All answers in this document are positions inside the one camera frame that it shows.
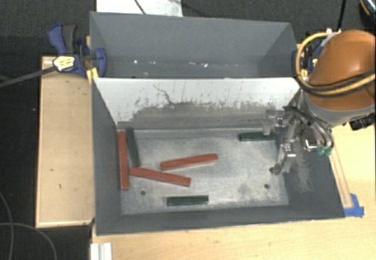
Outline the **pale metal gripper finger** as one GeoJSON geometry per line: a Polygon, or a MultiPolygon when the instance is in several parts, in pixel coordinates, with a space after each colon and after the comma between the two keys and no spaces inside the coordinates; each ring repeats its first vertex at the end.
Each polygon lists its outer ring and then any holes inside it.
{"type": "Polygon", "coordinates": [[[270,135],[275,128],[287,125],[288,113],[286,110],[266,110],[263,122],[263,134],[270,135]]]}
{"type": "Polygon", "coordinates": [[[295,158],[296,154],[293,152],[291,143],[283,143],[278,147],[277,161],[269,171],[273,175],[278,175],[282,172],[283,167],[288,159],[295,158]]]}

